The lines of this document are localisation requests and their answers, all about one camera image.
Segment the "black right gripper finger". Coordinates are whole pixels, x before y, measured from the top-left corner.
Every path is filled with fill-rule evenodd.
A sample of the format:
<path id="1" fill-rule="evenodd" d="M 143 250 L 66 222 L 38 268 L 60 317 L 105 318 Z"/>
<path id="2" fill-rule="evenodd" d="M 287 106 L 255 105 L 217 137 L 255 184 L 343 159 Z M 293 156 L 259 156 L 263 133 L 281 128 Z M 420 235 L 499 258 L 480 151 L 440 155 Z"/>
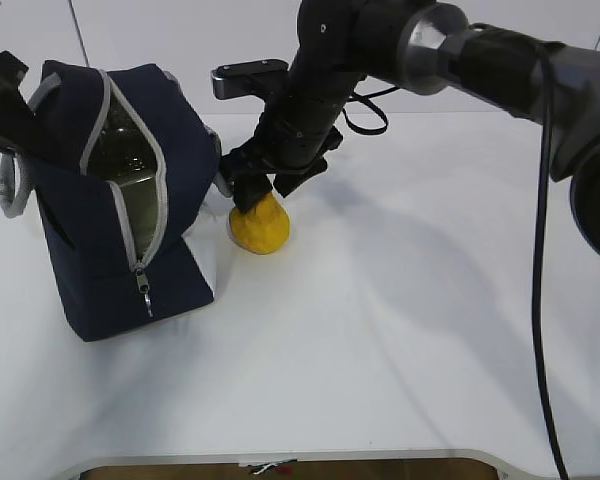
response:
<path id="1" fill-rule="evenodd" d="M 324 158 L 316 159 L 310 168 L 304 173 L 293 173 L 293 174 L 277 174 L 273 187 L 283 198 L 288 197 L 302 184 L 315 176 L 324 173 L 328 169 L 328 163 Z"/>
<path id="2" fill-rule="evenodd" d="M 245 175 L 234 182 L 234 204 L 241 213 L 248 213 L 267 194 L 272 192 L 272 185 L 265 174 Z"/>

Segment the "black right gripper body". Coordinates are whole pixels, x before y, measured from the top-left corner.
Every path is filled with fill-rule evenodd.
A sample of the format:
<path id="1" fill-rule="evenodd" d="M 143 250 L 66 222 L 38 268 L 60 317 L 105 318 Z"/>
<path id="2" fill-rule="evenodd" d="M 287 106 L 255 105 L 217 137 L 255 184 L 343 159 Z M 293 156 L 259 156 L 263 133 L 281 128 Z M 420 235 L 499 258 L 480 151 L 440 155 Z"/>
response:
<path id="1" fill-rule="evenodd" d="M 328 150 L 342 107 L 338 99 L 271 97 L 252 136 L 221 158 L 223 179 L 232 184 L 245 175 L 306 172 Z"/>

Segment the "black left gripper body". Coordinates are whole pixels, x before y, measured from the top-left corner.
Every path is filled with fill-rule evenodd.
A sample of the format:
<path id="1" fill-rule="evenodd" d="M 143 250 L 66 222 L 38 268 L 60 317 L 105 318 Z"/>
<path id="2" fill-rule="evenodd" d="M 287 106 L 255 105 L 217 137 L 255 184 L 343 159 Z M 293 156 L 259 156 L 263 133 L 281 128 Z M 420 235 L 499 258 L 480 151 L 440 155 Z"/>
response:
<path id="1" fill-rule="evenodd" d="M 78 173 L 90 127 L 90 70 L 47 60 L 38 89 L 25 101 L 28 67 L 0 53 L 0 153 L 20 154 Z"/>

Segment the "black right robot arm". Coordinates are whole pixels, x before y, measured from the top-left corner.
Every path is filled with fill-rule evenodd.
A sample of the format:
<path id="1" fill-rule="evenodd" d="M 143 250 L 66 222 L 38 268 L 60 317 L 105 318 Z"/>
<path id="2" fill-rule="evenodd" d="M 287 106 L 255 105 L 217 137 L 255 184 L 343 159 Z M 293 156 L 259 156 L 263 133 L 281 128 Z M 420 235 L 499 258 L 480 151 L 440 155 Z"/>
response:
<path id="1" fill-rule="evenodd" d="M 540 124 L 549 176 L 569 180 L 574 221 L 600 255 L 600 51 L 470 23 L 438 1 L 304 1 L 292 62 L 217 68 L 215 96 L 255 96 L 252 137 L 224 155 L 220 177 L 241 210 L 287 196 L 323 173 L 334 124 L 362 80 L 418 95 L 452 87 Z"/>

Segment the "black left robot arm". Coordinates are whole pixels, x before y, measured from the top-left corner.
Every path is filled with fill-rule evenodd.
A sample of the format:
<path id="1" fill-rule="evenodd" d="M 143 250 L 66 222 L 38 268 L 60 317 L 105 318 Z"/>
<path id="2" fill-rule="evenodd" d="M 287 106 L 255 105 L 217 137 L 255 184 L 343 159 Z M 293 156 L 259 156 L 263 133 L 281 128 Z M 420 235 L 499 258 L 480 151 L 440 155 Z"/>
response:
<path id="1" fill-rule="evenodd" d="M 0 52 L 0 153 L 82 174 L 87 129 L 102 99 L 100 72 L 47 60 L 37 90 L 26 100 L 20 84 L 27 72 L 11 52 Z"/>

